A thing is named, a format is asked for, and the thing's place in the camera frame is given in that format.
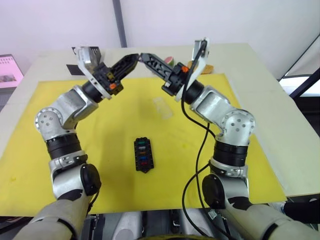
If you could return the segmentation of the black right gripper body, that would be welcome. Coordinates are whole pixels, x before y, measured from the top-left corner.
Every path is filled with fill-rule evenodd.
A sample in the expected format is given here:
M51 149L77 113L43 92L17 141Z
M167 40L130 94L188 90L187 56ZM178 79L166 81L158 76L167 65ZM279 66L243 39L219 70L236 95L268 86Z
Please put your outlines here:
M186 82L189 68L183 63L178 62L169 73L168 77L165 78L165 83L161 87L170 96L176 96L180 89Z

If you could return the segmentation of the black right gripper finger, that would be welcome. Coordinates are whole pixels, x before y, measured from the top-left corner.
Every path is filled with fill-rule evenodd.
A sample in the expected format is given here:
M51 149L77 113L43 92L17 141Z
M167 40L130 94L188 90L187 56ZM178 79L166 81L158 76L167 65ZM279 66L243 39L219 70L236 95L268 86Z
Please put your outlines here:
M172 73L173 68L164 60L153 53L141 53L140 61L155 75L162 80L167 80Z
M166 67L160 62L144 62L145 67L151 72L153 77L158 77L161 80L166 78Z

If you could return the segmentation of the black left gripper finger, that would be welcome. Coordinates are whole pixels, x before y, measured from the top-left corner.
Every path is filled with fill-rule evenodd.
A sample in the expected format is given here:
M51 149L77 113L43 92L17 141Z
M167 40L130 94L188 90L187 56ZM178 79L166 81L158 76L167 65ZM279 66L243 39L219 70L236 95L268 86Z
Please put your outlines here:
M138 61L140 55L138 53L128 54L121 58L118 62L116 62L111 67L111 72L114 76L115 80L122 80L125 78L129 73L131 73Z
M137 60L127 61L120 70L119 81L122 81L124 78L126 78L136 68L137 63Z

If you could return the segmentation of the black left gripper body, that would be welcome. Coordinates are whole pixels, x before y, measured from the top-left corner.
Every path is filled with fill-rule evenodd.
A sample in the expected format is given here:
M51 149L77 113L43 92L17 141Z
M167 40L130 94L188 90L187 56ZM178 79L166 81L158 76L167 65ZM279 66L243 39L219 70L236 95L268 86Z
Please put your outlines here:
M117 95L124 89L121 83L124 73L119 66L108 67L102 62L94 69L93 77L109 95Z

